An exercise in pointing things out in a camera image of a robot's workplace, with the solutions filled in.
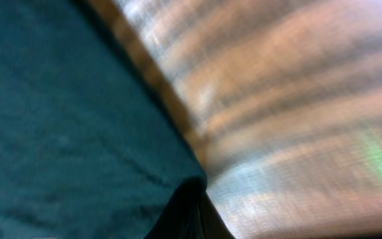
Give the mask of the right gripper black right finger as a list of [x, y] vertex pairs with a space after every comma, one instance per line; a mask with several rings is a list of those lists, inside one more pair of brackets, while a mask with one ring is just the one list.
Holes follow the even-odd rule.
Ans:
[[200, 216], [204, 239], [234, 239], [206, 193], [200, 201]]

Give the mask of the black shorts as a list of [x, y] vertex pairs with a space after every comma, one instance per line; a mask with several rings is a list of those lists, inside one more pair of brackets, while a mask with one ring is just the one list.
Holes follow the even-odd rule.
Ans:
[[85, 1], [0, 0], [0, 238], [145, 238], [207, 179]]

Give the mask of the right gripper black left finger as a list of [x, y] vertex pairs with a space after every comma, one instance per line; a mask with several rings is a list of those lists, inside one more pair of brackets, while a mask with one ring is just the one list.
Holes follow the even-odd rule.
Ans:
[[204, 193], [201, 179], [187, 179], [174, 191], [145, 239], [202, 239], [200, 203]]

